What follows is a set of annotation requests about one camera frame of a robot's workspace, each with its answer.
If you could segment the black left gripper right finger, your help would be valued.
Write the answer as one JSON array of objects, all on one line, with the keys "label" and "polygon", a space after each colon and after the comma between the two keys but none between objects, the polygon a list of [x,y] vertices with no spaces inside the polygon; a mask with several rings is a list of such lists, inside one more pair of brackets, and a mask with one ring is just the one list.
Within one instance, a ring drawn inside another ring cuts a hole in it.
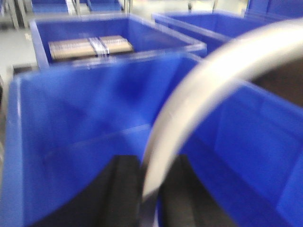
[{"label": "black left gripper right finger", "polygon": [[186,155],[174,160],[160,188],[161,227],[236,227],[200,182]]}]

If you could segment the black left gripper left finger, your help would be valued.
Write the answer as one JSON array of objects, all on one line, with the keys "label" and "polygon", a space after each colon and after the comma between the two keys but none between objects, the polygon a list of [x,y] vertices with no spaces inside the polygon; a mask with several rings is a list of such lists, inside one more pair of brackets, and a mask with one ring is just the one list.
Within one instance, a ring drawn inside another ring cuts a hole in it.
[{"label": "black left gripper left finger", "polygon": [[85,189],[32,226],[136,227],[141,192],[139,175],[137,156],[113,156]]}]

